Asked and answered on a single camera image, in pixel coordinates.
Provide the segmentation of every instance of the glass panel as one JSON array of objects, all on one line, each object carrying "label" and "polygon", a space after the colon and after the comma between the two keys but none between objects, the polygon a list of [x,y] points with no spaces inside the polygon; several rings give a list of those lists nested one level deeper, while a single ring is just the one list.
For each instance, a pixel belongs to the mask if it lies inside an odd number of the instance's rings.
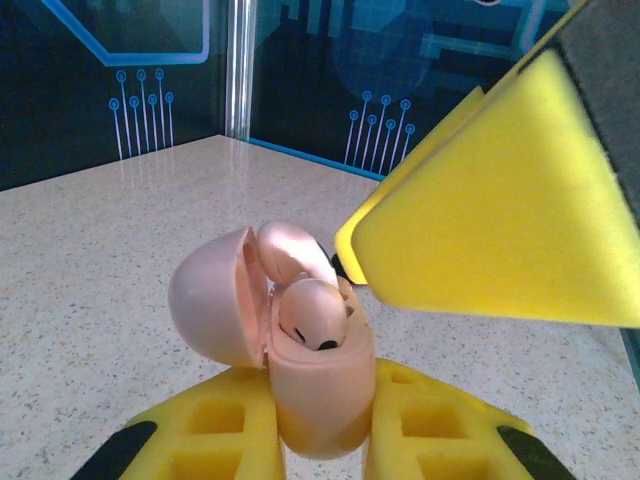
[{"label": "glass panel", "polygon": [[640,390],[640,330],[624,328],[621,330],[622,340],[627,348],[631,370],[636,379],[636,386]]},{"label": "glass panel", "polygon": [[224,132],[227,1],[0,0],[0,190]]},{"label": "glass panel", "polygon": [[566,0],[258,0],[254,143],[382,178]]}]

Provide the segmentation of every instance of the earbud case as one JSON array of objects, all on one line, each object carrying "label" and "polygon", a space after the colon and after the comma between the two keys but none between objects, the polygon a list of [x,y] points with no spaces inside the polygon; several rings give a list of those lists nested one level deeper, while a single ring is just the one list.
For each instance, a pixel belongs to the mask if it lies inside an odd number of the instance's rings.
[{"label": "earbud case", "polygon": [[279,326],[282,290],[269,294],[256,242],[253,229],[245,228],[191,253],[169,285],[174,323],[186,343],[211,360],[267,368],[285,444],[308,458],[338,458],[370,431],[373,334],[351,285],[339,277],[350,312],[343,344],[312,351],[289,338]]}]

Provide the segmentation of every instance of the granite surface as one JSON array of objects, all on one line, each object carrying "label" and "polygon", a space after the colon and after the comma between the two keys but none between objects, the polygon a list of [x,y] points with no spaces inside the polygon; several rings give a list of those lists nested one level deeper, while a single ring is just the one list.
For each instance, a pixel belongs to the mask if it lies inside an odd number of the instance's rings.
[{"label": "granite surface", "polygon": [[[374,186],[215,137],[0,193],[0,478],[69,478],[129,418],[225,368],[172,326],[167,285],[185,255],[270,219],[331,249]],[[527,420],[578,478],[640,478],[640,395],[618,330],[358,295],[379,356]],[[360,453],[287,456],[289,478],[360,478]]]}]

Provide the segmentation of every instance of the earbud case lid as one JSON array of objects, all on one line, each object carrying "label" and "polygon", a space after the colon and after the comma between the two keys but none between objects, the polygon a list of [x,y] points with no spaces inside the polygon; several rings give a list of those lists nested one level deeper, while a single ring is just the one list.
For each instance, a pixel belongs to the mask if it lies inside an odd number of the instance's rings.
[{"label": "earbud case lid", "polygon": [[171,316],[185,342],[219,363],[264,365],[268,284],[252,228],[191,253],[169,284]]}]

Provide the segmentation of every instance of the pink earbud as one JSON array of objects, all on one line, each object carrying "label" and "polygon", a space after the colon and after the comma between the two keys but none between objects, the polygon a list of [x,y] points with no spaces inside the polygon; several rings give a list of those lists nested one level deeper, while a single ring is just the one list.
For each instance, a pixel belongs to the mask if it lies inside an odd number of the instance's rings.
[{"label": "pink earbud", "polygon": [[311,350],[342,345],[347,336],[347,307],[328,283],[305,278],[292,283],[280,298],[280,328]]},{"label": "pink earbud", "polygon": [[269,222],[257,237],[262,268],[274,283],[289,285],[306,273],[338,288],[333,266],[309,233],[286,222]]},{"label": "pink earbud", "polygon": [[[257,240],[265,273],[286,287],[280,298],[280,328],[311,350],[342,345],[346,304],[336,272],[316,239],[289,223],[269,222],[260,227]],[[301,274],[308,278],[300,279]]]}]

